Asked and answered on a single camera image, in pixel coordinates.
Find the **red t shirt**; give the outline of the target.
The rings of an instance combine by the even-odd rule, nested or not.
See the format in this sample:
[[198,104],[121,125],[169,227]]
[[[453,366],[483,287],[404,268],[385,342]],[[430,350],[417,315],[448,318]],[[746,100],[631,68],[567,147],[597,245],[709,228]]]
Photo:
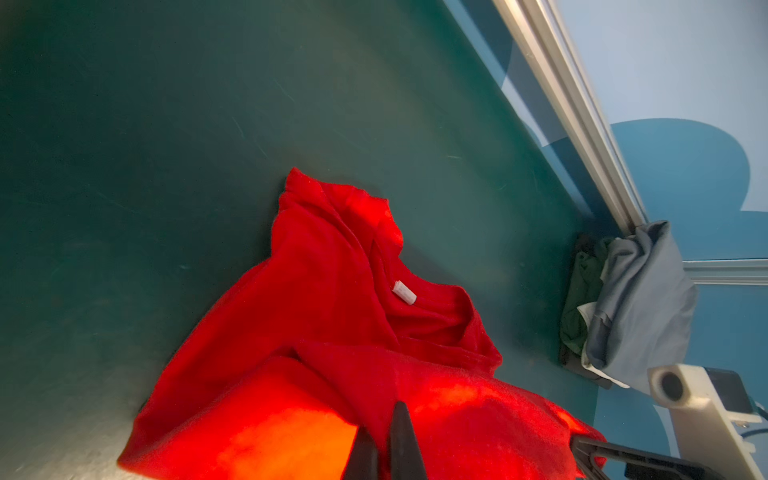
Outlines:
[[379,477],[404,403],[431,479],[577,479],[600,433],[495,378],[467,292],[402,262],[387,201],[292,170],[271,254],[200,320],[118,458],[153,479],[338,479],[359,431]]

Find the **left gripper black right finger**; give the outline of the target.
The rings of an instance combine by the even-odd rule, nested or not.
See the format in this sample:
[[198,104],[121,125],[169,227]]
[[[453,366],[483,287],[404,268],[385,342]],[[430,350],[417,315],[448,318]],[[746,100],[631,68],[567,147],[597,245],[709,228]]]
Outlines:
[[426,480],[427,472],[407,405],[397,401],[389,431],[392,480]]

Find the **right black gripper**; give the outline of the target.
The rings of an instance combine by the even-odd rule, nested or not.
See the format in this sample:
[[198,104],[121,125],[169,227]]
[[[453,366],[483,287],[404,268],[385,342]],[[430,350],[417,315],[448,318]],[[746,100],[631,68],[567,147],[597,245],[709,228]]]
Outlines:
[[576,464],[586,479],[608,480],[599,459],[625,465],[626,479],[721,480],[723,476],[700,463],[575,436],[570,442]]

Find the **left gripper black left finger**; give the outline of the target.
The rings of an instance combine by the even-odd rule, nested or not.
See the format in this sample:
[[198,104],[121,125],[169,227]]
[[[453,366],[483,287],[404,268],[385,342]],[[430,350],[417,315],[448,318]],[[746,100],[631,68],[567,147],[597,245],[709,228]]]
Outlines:
[[357,429],[341,479],[379,479],[379,451],[364,427]]

